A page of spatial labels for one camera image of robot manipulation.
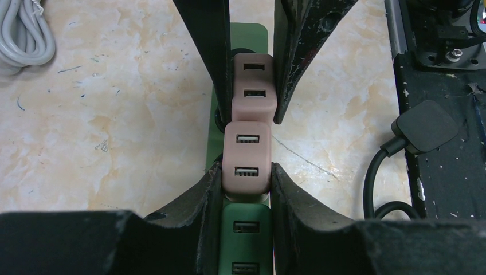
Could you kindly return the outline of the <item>green power strip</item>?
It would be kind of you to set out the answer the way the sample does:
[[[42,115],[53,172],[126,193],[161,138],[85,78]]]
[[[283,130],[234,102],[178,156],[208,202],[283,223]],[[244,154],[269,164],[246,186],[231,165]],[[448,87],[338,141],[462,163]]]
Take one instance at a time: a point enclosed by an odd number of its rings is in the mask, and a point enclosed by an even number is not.
[[[232,22],[230,24],[230,43],[233,54],[248,51],[268,53],[268,30],[258,23]],[[212,91],[205,169],[209,169],[223,151],[224,135],[216,123],[217,110],[216,95]]]

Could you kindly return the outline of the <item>light green usb charger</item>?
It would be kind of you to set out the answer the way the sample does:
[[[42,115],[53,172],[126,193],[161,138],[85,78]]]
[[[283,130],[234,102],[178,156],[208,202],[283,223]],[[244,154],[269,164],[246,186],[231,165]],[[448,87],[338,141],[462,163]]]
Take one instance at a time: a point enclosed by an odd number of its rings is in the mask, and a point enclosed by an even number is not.
[[[273,274],[268,206],[230,203],[223,208],[218,274]]]

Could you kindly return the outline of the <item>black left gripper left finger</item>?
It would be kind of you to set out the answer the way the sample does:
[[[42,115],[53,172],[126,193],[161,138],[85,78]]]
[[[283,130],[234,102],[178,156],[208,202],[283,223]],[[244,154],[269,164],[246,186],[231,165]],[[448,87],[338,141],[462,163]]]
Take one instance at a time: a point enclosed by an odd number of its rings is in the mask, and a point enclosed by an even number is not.
[[[217,274],[221,163],[140,217],[129,210],[1,214],[2,274]]]

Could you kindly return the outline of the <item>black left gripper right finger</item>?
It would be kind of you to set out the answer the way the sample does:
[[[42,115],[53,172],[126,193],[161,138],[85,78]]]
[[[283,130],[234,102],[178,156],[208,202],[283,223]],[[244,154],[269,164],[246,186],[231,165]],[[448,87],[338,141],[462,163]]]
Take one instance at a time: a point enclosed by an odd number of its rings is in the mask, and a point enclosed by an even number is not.
[[[272,164],[277,274],[484,274],[485,222],[355,221]]]

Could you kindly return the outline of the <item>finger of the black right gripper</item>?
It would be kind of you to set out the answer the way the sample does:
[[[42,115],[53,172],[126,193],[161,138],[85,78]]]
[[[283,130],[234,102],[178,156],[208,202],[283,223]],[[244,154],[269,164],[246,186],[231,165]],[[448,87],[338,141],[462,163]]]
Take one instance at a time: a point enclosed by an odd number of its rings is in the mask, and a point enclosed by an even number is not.
[[[222,123],[231,121],[233,97],[229,1],[175,0],[174,4],[213,82]]]
[[[297,84],[338,23],[357,0],[275,1],[273,60],[281,124]]]

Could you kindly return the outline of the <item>pink usb charger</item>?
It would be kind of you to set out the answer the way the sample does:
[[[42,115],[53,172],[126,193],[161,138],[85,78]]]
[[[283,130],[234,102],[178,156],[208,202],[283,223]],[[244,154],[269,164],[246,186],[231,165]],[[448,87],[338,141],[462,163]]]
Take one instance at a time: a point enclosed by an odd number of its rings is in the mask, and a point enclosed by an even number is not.
[[[252,202],[269,192],[271,128],[258,121],[233,121],[224,134],[222,188],[231,201]]]
[[[233,61],[232,120],[272,124],[277,108],[273,57],[238,53]]]

